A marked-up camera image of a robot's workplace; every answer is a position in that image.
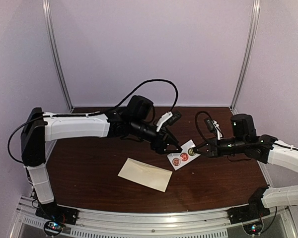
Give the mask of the sticker sheet with three seals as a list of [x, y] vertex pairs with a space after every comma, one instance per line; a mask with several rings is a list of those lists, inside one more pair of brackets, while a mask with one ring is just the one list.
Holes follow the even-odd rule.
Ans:
[[171, 153], [167, 155], [167, 158], [175, 171], [179, 170], [200, 156], [200, 154], [197, 154], [193, 151], [195, 146], [196, 145], [193, 140], [189, 140], [181, 146], [181, 153]]

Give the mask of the cream paper envelope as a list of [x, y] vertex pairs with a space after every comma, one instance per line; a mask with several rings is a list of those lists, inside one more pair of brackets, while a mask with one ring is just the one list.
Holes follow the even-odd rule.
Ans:
[[137, 184], [166, 192], [172, 171], [146, 164], [131, 158], [127, 158], [118, 177], [135, 182]]

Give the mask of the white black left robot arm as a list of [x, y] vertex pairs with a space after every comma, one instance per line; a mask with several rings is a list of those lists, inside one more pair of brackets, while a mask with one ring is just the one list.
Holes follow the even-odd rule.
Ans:
[[158, 154], [182, 152], [175, 136], [165, 128], [181, 118], [180, 113], [166, 112], [151, 125], [146, 118], [153, 102], [134, 95], [125, 107], [85, 114], [54, 114], [34, 108], [27, 121], [19, 126], [22, 131], [21, 159], [36, 192], [39, 208], [50, 220], [60, 218], [62, 211], [57, 205], [46, 169], [45, 143], [78, 137], [114, 138], [133, 135], [150, 143]]

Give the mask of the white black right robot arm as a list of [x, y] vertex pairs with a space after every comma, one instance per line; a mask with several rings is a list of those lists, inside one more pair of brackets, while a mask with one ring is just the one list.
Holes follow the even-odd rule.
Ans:
[[[267, 134], [257, 135], [251, 115], [233, 115], [230, 123], [232, 138], [223, 138], [222, 135], [204, 138], [204, 143], [193, 147], [192, 152], [209, 158], [244, 154], [260, 163], [284, 167], [298, 173], [298, 148]], [[255, 219], [264, 209], [297, 205], [298, 185], [279, 188], [268, 186], [253, 193], [244, 213], [249, 219]]]

